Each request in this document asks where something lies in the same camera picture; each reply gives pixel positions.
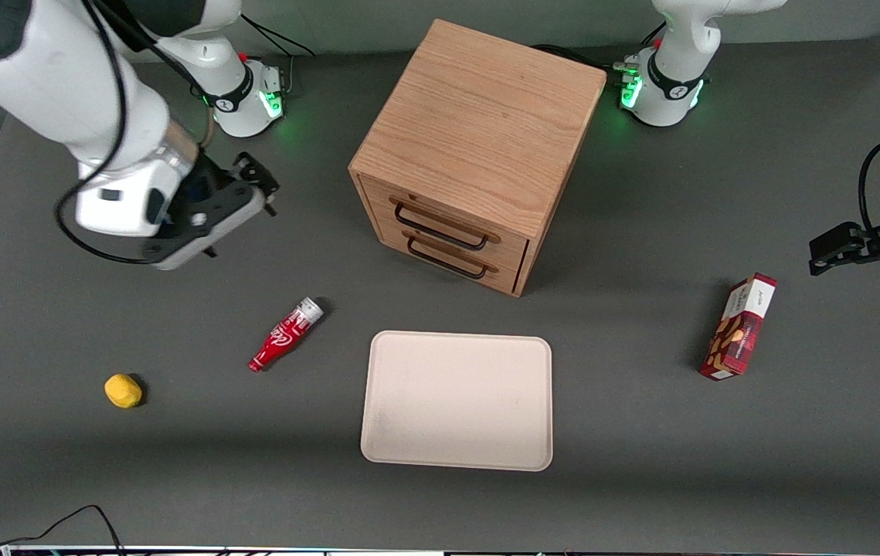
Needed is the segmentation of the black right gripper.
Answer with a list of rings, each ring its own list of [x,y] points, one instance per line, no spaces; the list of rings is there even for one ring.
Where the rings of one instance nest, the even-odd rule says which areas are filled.
[[[231,170],[200,156],[168,204],[167,218],[143,242],[143,250],[211,250],[220,237],[257,214],[257,189],[264,194],[263,210],[277,217],[274,194],[280,183],[253,155],[240,152]]]

